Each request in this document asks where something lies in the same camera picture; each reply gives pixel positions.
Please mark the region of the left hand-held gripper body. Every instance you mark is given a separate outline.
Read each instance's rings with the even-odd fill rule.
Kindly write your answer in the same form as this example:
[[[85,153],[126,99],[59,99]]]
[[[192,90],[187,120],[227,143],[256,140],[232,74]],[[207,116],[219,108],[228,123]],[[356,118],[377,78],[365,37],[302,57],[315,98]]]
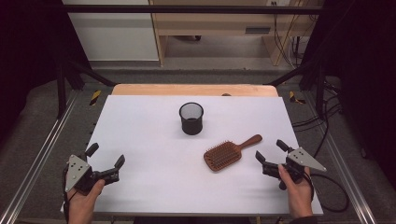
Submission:
[[[64,191],[69,192],[76,189],[78,192],[87,195],[98,180],[104,180],[106,185],[118,182],[119,170],[115,167],[99,172],[83,159],[76,155],[71,155],[68,161]]]

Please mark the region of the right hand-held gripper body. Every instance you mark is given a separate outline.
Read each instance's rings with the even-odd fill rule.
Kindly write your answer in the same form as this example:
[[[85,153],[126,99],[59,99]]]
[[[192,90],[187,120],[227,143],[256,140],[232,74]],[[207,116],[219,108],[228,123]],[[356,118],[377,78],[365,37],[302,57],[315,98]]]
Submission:
[[[325,166],[319,163],[302,147],[298,147],[296,149],[291,147],[281,147],[281,149],[287,153],[286,162],[283,163],[283,166],[294,183],[299,183],[303,179],[306,179],[305,167],[321,172],[327,171]],[[262,173],[277,179],[280,178],[277,165],[268,161],[262,162]]]

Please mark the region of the brown wooden hairbrush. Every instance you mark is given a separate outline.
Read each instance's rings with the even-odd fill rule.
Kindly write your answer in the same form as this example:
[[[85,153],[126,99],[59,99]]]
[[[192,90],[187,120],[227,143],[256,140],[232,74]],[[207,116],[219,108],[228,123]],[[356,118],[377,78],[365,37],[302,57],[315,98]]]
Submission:
[[[237,145],[231,141],[225,141],[204,153],[204,160],[209,169],[218,172],[242,158],[242,150],[254,146],[262,140],[260,134],[255,134],[245,142]]]

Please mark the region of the black mesh cup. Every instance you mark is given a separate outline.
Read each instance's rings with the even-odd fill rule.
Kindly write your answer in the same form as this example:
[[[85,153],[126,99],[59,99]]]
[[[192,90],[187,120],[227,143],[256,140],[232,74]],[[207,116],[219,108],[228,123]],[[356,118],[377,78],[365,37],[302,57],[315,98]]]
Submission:
[[[196,135],[203,129],[204,109],[195,102],[182,105],[178,111],[181,119],[181,128],[185,134]]]

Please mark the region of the person's left hand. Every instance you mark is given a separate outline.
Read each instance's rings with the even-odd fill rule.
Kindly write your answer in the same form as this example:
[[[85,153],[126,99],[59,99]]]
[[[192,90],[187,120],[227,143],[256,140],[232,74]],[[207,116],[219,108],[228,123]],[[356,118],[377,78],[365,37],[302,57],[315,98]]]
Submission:
[[[98,180],[87,195],[76,189],[67,193],[69,202],[68,224],[92,224],[93,210],[99,195],[105,186],[104,180]]]

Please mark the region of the person's right hand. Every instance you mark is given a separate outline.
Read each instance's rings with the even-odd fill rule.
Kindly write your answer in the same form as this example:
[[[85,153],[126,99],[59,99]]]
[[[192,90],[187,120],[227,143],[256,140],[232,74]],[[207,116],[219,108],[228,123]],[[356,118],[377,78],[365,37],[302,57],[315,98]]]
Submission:
[[[278,173],[287,187],[290,216],[293,219],[312,217],[312,189],[310,184],[306,180],[296,184],[282,164],[278,165]]]

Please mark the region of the white board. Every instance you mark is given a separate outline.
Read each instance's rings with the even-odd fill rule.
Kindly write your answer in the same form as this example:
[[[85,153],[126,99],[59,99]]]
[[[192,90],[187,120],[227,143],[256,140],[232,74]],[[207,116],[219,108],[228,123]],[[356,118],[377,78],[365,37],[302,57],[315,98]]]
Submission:
[[[204,109],[203,129],[187,135],[180,107],[190,101]],[[211,171],[207,150],[224,141],[241,144],[255,134],[260,143],[243,150],[236,163]],[[273,163],[297,147],[280,97],[126,96],[106,98],[91,138],[98,150],[88,162],[96,171],[123,156],[120,179],[104,188],[98,213],[121,216],[271,216],[288,213],[285,191],[264,175],[256,153]]]

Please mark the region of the black curtain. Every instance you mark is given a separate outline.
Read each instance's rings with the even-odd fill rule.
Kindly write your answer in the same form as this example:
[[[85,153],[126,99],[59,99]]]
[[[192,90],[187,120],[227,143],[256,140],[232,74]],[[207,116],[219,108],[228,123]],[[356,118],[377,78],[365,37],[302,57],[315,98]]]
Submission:
[[[0,0],[0,141],[26,105],[29,91],[56,78],[45,33],[57,37],[67,55],[88,67],[88,58],[64,11],[43,11],[45,27],[33,23],[33,7],[62,5],[63,0]]]
[[[324,0],[304,60],[341,79],[364,146],[396,189],[396,0]]]

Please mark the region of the white cabinet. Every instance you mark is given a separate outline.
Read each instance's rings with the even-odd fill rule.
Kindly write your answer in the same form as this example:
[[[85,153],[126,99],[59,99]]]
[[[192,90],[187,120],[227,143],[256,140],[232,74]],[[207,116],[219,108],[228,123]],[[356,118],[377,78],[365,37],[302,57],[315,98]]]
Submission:
[[[158,61],[149,13],[69,13],[90,62]]]

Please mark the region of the light wooden desk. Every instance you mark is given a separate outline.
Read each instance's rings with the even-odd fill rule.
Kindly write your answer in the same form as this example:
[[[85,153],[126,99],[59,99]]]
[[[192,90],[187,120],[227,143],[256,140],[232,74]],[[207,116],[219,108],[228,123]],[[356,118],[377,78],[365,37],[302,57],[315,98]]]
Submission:
[[[290,0],[289,7],[322,7],[325,0]],[[148,0],[152,6],[267,7],[267,0]],[[274,66],[285,59],[289,39],[309,36],[315,15],[154,13],[156,35],[255,35],[264,41]]]

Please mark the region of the aluminium rail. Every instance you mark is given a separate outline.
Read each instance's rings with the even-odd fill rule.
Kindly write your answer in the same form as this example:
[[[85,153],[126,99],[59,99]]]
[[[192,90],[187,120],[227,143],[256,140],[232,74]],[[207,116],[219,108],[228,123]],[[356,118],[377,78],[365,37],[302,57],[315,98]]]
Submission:
[[[345,205],[345,212],[325,210],[324,218],[352,215],[356,224],[376,224],[373,212],[359,186],[358,173],[353,172],[353,165],[363,161],[363,158],[346,124],[346,117],[341,113],[342,107],[338,98],[331,94],[325,96],[325,120],[321,120],[315,111],[314,94],[304,91],[303,97],[307,102],[307,115],[313,116],[314,121],[297,133],[299,142],[312,155],[318,153],[316,158],[328,169],[323,177],[316,177],[317,181],[323,181],[323,184],[319,184],[319,201],[330,208],[349,201],[349,206]]]
[[[37,181],[52,149],[54,148],[79,96],[80,91],[70,92],[64,113],[54,122],[29,171],[22,180],[18,190],[14,194],[14,197],[8,204],[4,213],[0,216],[0,224],[14,224],[17,220],[17,217],[29,197],[32,188],[35,185],[35,182]]]

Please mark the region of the black frame stand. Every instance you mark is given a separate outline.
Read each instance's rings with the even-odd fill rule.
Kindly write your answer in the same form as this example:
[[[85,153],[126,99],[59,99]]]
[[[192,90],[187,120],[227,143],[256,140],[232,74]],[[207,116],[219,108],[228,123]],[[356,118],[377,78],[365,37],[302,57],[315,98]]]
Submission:
[[[277,87],[280,84],[298,75],[302,76],[299,83],[299,87],[302,91],[311,91],[313,87],[316,87],[315,111],[317,112],[319,117],[323,119],[325,73],[320,63],[314,63],[313,61],[303,63],[299,67],[288,72],[286,75],[268,82],[268,85]]]
[[[91,68],[84,66],[80,63],[67,61],[65,63],[56,63],[56,77],[57,77],[57,92],[58,92],[58,115],[60,119],[66,111],[66,92],[65,82],[68,81],[72,86],[73,90],[82,90],[85,82],[80,77],[81,74],[85,74],[100,83],[108,86],[115,87],[116,82],[111,81],[105,77],[94,72]]]

